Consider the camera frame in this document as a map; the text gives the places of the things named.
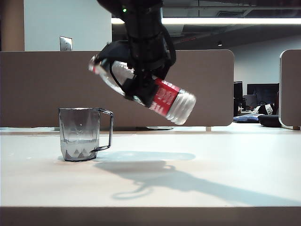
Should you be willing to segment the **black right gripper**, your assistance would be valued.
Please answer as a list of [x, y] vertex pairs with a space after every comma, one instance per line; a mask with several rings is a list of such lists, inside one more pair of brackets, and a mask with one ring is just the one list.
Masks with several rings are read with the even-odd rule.
[[[150, 37], [131, 37], [128, 36], [131, 58], [134, 68], [150, 72], [152, 76], [164, 80], [170, 65], [169, 46], [165, 39], [165, 34], [159, 32]], [[158, 85], [152, 78], [136, 77], [126, 79], [123, 84], [125, 98], [139, 102], [145, 107], [150, 107]]]

